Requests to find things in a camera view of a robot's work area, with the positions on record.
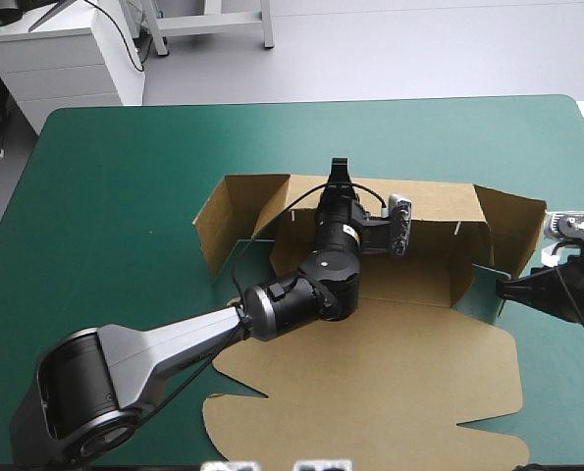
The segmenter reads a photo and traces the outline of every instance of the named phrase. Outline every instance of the green table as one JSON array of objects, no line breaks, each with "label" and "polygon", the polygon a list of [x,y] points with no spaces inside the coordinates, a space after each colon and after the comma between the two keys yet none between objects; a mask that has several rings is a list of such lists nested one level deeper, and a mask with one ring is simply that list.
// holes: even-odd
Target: green table
[{"label": "green table", "polygon": [[[584,209],[584,122],[564,96],[62,110],[0,224],[0,463],[36,356],[64,334],[135,328],[218,306],[190,222],[225,173],[474,182]],[[267,246],[250,264],[269,273]],[[584,336],[509,304],[525,405],[472,426],[523,438],[540,462],[584,462]],[[216,457],[201,400],[241,386],[209,370],[104,463]]]}]

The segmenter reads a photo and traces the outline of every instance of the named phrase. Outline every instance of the black cable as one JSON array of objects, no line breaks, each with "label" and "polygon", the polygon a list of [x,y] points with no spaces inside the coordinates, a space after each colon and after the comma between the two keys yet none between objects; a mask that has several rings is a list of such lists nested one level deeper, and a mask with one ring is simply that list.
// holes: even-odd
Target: black cable
[{"label": "black cable", "polygon": [[143,67],[143,64],[145,64],[145,61],[147,61],[147,56],[150,55],[150,49],[152,48],[152,35],[150,34],[150,37],[148,38],[147,41],[147,47],[145,48],[145,54],[143,55],[143,59],[141,59],[141,66]]},{"label": "black cable", "polygon": [[284,214],[286,214],[288,211],[290,211],[296,204],[298,204],[300,201],[302,201],[304,198],[306,198],[310,194],[316,192],[318,189],[322,189],[322,188],[325,188],[327,186],[332,186],[332,185],[334,185],[334,186],[353,186],[355,188],[363,189],[364,191],[367,191],[368,193],[370,193],[371,195],[373,195],[375,198],[377,198],[381,202],[381,207],[382,208],[385,208],[386,207],[386,202],[381,197],[381,195],[379,193],[377,193],[376,191],[368,188],[367,186],[364,186],[363,184],[359,184],[359,183],[352,183],[352,182],[326,182],[326,183],[318,184],[317,186],[314,186],[313,188],[311,188],[308,191],[306,191],[305,193],[303,193],[301,196],[299,196],[297,199],[295,199],[291,204],[289,204],[283,211],[281,211],[279,214],[277,214],[276,216],[274,216],[274,218],[272,218],[261,229],[259,229],[248,240],[248,242],[243,246],[243,248],[241,249],[241,252],[239,253],[239,255],[237,256],[237,258],[233,262],[233,267],[231,269],[231,278],[233,279],[233,285],[235,285],[235,288],[237,289],[237,292],[239,294],[239,298],[241,299],[241,306],[242,306],[243,309],[245,309],[245,299],[243,298],[243,289],[241,289],[241,285],[239,284],[239,281],[237,279],[237,265],[238,265],[239,261],[241,260],[241,258],[243,257],[243,254],[252,245],[252,243],[259,238],[259,236],[261,234],[263,234],[266,230],[268,230],[274,223],[276,223]]},{"label": "black cable", "polygon": [[158,414],[161,410],[163,410],[163,408],[165,408],[165,406],[167,404],[169,404],[172,400],[174,400],[174,398],[176,398],[176,396],[178,394],[180,394],[182,391],[184,391],[185,388],[187,386],[189,386],[198,376],[200,376],[200,374],[206,369],[206,367],[208,367],[211,363],[213,363],[213,360],[215,360],[215,358],[217,358],[217,356],[222,352],[222,350],[231,344],[231,342],[233,341],[235,336],[239,333],[239,330],[241,328],[242,328],[242,324],[241,324],[241,322],[239,322],[233,328],[231,333],[223,341],[220,341],[219,347],[213,353],[211,353],[208,357],[206,357],[206,359],[204,361],[202,361],[202,363],[200,363],[200,366],[198,366],[197,369],[193,373],[191,373],[167,397],[165,397],[165,399],[163,399],[163,401],[158,405],[158,407],[156,407],[149,414],[147,414],[145,417],[143,417],[141,419],[141,421],[138,423],[137,427],[142,427],[148,421],[150,421],[156,414]]},{"label": "black cable", "polygon": [[141,63],[141,67],[139,67],[136,62],[133,59],[133,54],[131,53],[131,49],[130,47],[128,47],[128,43],[126,42],[126,37],[124,36],[124,33],[122,32],[122,29],[119,27],[119,25],[117,25],[117,22],[115,21],[115,19],[113,17],[111,17],[108,12],[106,10],[104,10],[102,7],[100,7],[99,5],[95,5],[93,2],[90,2],[89,0],[83,0],[84,3],[88,3],[91,7],[96,8],[97,10],[99,10],[100,12],[102,12],[104,15],[106,15],[106,18],[108,18],[111,23],[115,26],[115,28],[117,29],[117,32],[119,33],[119,35],[122,37],[122,41],[124,42],[124,46],[126,47],[126,51],[128,52],[128,58],[131,60],[131,63],[133,64],[134,69],[137,72],[143,72],[145,71],[145,68],[143,67],[143,64]]},{"label": "black cable", "polygon": [[566,282],[564,281],[564,278],[562,277],[562,273],[559,271],[558,265],[556,265],[556,273],[557,273],[557,278],[559,279],[559,282],[561,283],[562,287],[564,288],[564,292],[566,293],[566,297],[568,298],[568,302],[570,302],[571,307],[575,311],[575,315],[577,316],[577,320],[584,328],[584,316],[582,316],[582,313],[579,309],[579,306],[575,302],[575,298],[573,297],[570,290],[568,289],[568,286],[566,285]]}]

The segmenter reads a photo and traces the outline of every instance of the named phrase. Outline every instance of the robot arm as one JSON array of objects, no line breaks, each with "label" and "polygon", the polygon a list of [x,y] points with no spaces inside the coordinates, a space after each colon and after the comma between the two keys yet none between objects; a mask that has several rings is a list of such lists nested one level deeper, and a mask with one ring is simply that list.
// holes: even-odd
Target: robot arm
[{"label": "robot arm", "polygon": [[86,329],[45,353],[11,423],[15,465],[79,468],[129,439],[185,367],[249,337],[270,340],[317,319],[349,316],[360,255],[405,253],[411,202],[392,195],[383,217],[371,218],[345,159],[334,159],[329,183],[316,209],[315,249],[297,271],[246,289],[244,305],[146,332]]},{"label": "robot arm", "polygon": [[[545,266],[532,269],[527,277],[497,282],[497,295],[567,322],[584,321],[584,212],[549,214],[545,236],[556,240],[543,250]],[[561,253],[569,246],[578,248],[579,255],[569,255],[566,262],[560,264]],[[582,319],[578,318],[577,309]]]}]

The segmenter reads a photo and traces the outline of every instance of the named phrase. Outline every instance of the cardboard flap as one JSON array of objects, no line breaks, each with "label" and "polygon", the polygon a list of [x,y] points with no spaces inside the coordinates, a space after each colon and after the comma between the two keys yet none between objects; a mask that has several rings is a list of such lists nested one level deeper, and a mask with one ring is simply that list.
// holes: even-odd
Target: cardboard flap
[{"label": "cardboard flap", "polygon": [[193,220],[211,277],[217,275],[241,238],[252,235],[263,207],[287,185],[290,175],[226,175]]},{"label": "cardboard flap", "polygon": [[534,252],[547,203],[475,185],[492,231],[494,267],[517,277]]},{"label": "cardboard flap", "polygon": [[[255,230],[314,186],[326,181],[324,176],[290,175],[285,199],[270,201],[259,215]],[[359,179],[354,181],[372,188],[386,200],[392,193],[407,196],[413,203],[413,219],[417,221],[479,221],[486,217],[479,205],[475,187],[470,183],[414,182],[407,180]],[[320,201],[320,190],[300,201],[294,209],[314,209]],[[381,215],[381,205],[371,194],[357,190],[361,204],[373,216]]]}]

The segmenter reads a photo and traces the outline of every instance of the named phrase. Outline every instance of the cardboard sheet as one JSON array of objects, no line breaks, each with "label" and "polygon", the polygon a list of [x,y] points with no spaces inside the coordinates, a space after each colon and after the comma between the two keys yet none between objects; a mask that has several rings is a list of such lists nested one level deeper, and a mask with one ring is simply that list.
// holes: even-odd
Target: cardboard sheet
[{"label": "cardboard sheet", "polygon": [[[473,263],[522,270],[545,203],[470,183],[354,180],[412,200],[407,255],[362,257],[361,301],[345,321],[225,350],[215,366],[268,398],[209,398],[204,419],[213,444],[265,471],[287,471],[303,458],[351,458],[361,471],[509,471],[527,462],[519,438],[458,425],[517,412],[522,392],[513,338],[451,306],[471,286]],[[226,176],[194,221],[211,274],[237,238],[324,181]],[[311,251],[319,194],[268,231],[276,273],[295,270]],[[358,194],[377,216],[376,199]]]},{"label": "cardboard sheet", "polygon": [[360,471],[507,471],[526,444],[456,424],[516,412],[513,338],[454,310],[363,298],[340,323],[224,351],[223,373],[269,395],[204,405],[228,459],[288,471],[301,458],[351,458]]}]

